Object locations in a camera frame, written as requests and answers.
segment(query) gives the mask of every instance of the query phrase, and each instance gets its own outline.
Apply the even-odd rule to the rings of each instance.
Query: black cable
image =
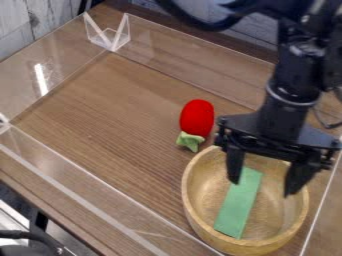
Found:
[[[234,23],[239,22],[241,16],[234,14],[229,14],[225,19],[206,23],[188,14],[177,4],[173,3],[172,0],[154,0],[154,2],[160,5],[160,7],[173,15],[180,21],[186,23],[189,26],[205,30],[205,31],[221,31],[228,29]]]
[[[50,239],[47,239],[37,234],[33,234],[33,233],[29,233],[29,232],[25,232],[21,230],[0,230],[0,238],[14,239],[14,240],[15,239],[29,239],[29,240],[37,241],[37,242],[42,243],[50,249],[50,252],[53,253],[54,256],[59,256],[57,253],[57,248],[55,248],[53,242],[50,241]]]

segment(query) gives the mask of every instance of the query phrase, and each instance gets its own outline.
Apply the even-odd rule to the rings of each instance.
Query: toy strawberry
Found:
[[[213,126],[213,107],[205,100],[190,100],[180,113],[180,135],[176,144],[197,152],[198,144],[205,140]]]

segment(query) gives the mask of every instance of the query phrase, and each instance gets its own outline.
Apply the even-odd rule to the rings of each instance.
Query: black robotic arm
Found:
[[[261,13],[277,20],[279,62],[255,113],[217,118],[214,144],[226,152],[226,176],[239,182],[244,154],[291,162],[284,196],[295,194],[313,174],[332,166],[342,144],[304,123],[320,94],[342,86],[342,0],[236,0],[221,4],[225,19],[205,23],[172,0],[160,6],[190,26],[229,28],[244,16]]]

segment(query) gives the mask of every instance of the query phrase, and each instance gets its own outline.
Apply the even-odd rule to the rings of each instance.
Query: green sponge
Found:
[[[240,239],[256,198],[261,173],[244,167],[239,185],[230,184],[213,229],[220,233]]]

